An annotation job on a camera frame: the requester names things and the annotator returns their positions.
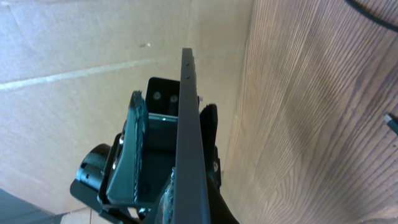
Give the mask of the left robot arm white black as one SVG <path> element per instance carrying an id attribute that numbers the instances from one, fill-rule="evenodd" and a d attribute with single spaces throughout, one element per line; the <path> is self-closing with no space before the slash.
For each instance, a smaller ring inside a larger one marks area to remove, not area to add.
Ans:
<path id="1" fill-rule="evenodd" d="M 211 223 L 221 186 L 218 112 L 187 80 L 151 78 L 131 95 L 112 145 L 81 162 L 70 193 L 111 223 Z"/>

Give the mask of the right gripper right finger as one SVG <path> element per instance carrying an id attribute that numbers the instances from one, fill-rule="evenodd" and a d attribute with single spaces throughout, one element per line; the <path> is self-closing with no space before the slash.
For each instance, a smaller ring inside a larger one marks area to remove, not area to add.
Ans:
<path id="1" fill-rule="evenodd" d="M 239 224 L 229 210 L 220 190 L 210 177 L 206 178 L 211 224 Z"/>

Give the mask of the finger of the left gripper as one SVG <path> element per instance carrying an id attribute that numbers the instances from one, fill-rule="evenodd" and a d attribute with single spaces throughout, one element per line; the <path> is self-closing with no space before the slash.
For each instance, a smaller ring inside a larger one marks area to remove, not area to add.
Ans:
<path id="1" fill-rule="evenodd" d="M 217 106 L 215 104 L 209 104 L 205 106 L 200 113 L 200 127 L 205 160 L 205 172 L 213 181 L 216 180 L 214 161 L 217 126 Z"/>
<path id="2" fill-rule="evenodd" d="M 142 92 L 134 91 L 127 111 L 123 146 L 106 190 L 111 204 L 132 205 L 136 200 L 142 150 L 148 128 L 149 112 Z"/>

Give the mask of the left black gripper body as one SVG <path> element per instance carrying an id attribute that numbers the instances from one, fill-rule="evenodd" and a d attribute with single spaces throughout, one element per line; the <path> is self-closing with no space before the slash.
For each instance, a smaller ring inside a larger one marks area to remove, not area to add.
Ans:
<path id="1" fill-rule="evenodd" d="M 98 146 L 98 213 L 111 223 L 155 223 L 160 198 L 175 168 L 180 80 L 151 78 L 142 94 L 149 112 L 137 197 L 132 205 L 115 205 L 106 196 L 124 140 L 124 126 L 111 146 Z M 220 158 L 215 143 L 215 178 L 221 186 Z"/>

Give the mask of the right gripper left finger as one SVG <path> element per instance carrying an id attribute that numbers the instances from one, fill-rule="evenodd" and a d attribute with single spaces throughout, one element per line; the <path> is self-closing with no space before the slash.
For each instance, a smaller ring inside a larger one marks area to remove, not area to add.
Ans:
<path id="1" fill-rule="evenodd" d="M 174 215 L 175 168 L 172 168 L 169 183 L 160 198 L 155 224 L 171 224 Z"/>

